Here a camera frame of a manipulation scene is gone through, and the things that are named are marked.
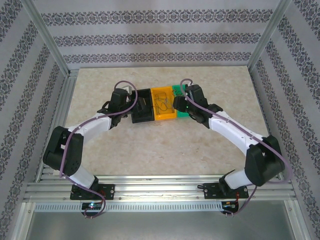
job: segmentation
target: marble surface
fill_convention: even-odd
[[[209,103],[218,104],[254,132],[267,135],[245,66],[80,69],[66,126],[92,117],[120,80],[145,89],[177,85],[184,78],[199,84]],[[225,174],[242,169],[244,163],[236,146],[191,118],[132,124],[129,116],[88,142],[82,154],[82,165],[94,175]]]

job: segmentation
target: patterned wallpaper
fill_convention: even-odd
[[[35,0],[70,69],[246,65],[278,2]]]
[[[251,73],[268,129],[292,164],[312,239],[320,239],[319,3],[289,5]]]
[[[0,240],[35,179],[64,82],[18,0],[0,0]]]

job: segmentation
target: cable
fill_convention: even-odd
[[[64,175],[63,172],[64,172],[64,167],[65,167],[65,162],[66,162],[66,156],[67,156],[67,152],[68,152],[68,148],[69,148],[69,143],[70,143],[70,140],[72,138],[72,136],[80,129],[82,128],[83,126],[85,126],[86,124],[92,122],[92,121],[95,121],[95,120],[98,120],[98,119],[102,119],[102,118],[106,118],[106,117],[110,117],[110,116],[115,116],[115,115],[121,115],[121,114],[124,114],[128,111],[130,111],[137,103],[138,101],[138,91],[137,91],[137,88],[135,85],[133,85],[131,82],[129,81],[126,81],[126,80],[122,80],[122,81],[118,81],[115,86],[114,86],[114,89],[117,88],[117,86],[121,83],[127,83],[127,84],[130,84],[133,88],[134,88],[134,92],[135,92],[135,99],[134,99],[134,102],[133,104],[128,107],[126,110],[123,110],[123,111],[120,111],[120,112],[114,112],[114,113],[108,113],[108,114],[105,114],[105,115],[101,115],[101,116],[98,116],[98,117],[93,117],[93,118],[90,118],[86,121],[84,121],[83,123],[81,123],[78,127],[76,127],[69,135],[68,139],[66,140],[66,144],[65,144],[65,147],[64,147],[64,151],[63,151],[63,156],[62,156],[62,161],[61,161],[61,165],[60,165],[60,173],[59,173],[59,177],[62,178],[62,177],[65,177],[66,179],[68,179],[71,183],[73,183],[74,185],[78,186],[79,188],[85,190],[85,191],[88,191],[90,193],[93,193],[95,195],[98,195],[100,198],[102,198],[102,201],[103,201],[103,208],[101,208],[101,210],[94,216],[87,216],[86,215],[86,212],[87,210],[84,211],[84,217],[85,218],[96,218],[98,217],[99,215],[101,215],[103,213],[103,211],[105,210],[106,208],[106,199],[103,195],[101,195],[100,193],[96,192],[96,191],[93,191],[85,186],[82,186],[78,183],[76,183],[75,181],[73,181],[72,179],[70,179],[68,176]]]
[[[245,129],[243,129],[241,126],[239,126],[238,124],[236,124],[234,121],[224,117],[224,116],[221,116],[213,111],[210,111],[209,109],[206,109],[202,106],[200,106],[199,104],[197,104],[196,102],[194,102],[190,97],[188,97],[188,95],[186,94],[185,90],[183,89],[183,83],[185,81],[189,81],[190,84],[192,85],[193,81],[189,78],[185,78],[183,79],[181,82],[180,82],[180,90],[182,92],[182,94],[184,95],[184,97],[190,102],[192,103],[194,106],[196,106],[197,108],[209,113],[209,114],[212,114],[213,116],[223,120],[223,121],[226,121],[227,123],[230,123],[232,124],[233,126],[235,126],[237,129],[239,129],[241,132],[243,132],[244,134],[248,135],[250,138],[252,138],[253,140],[257,141],[258,143],[260,143],[262,146],[264,146],[265,148],[267,148],[268,150],[270,150],[272,153],[274,153],[285,165],[285,167],[287,168],[288,170],[288,176],[286,179],[284,180],[281,180],[281,181],[269,181],[268,183],[270,184],[281,184],[281,183],[284,183],[284,182],[287,182],[291,179],[292,177],[292,169],[290,167],[290,164],[287,162],[287,160],[285,160],[285,158],[283,156],[281,156],[280,153],[278,153],[276,150],[274,150],[272,147],[270,147],[268,144],[264,143],[263,141],[261,141],[260,139],[258,139],[257,137],[255,137],[254,135],[252,135],[251,133],[249,133],[248,131],[246,131]],[[249,198],[244,202],[244,204],[241,206],[241,208],[234,214],[232,215],[236,215],[238,213],[240,213],[246,206],[247,204],[249,203],[250,199],[253,197],[253,195],[255,194],[257,190],[257,186],[255,186],[253,192],[251,193],[251,195],[249,196]]]

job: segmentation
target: gray floor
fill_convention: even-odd
[[[291,240],[293,232],[281,201],[254,201],[241,214],[220,212],[81,213],[33,215],[28,240]]]

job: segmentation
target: enclosure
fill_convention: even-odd
[[[320,239],[319,0],[0,6],[0,239]],[[291,181],[259,187],[225,218],[197,185],[243,167],[243,155],[192,119],[160,121],[154,108],[153,123],[121,120],[84,149],[83,164],[119,188],[100,220],[83,219],[71,184],[42,163],[53,129],[93,116],[119,80],[142,90],[183,78],[275,136]]]

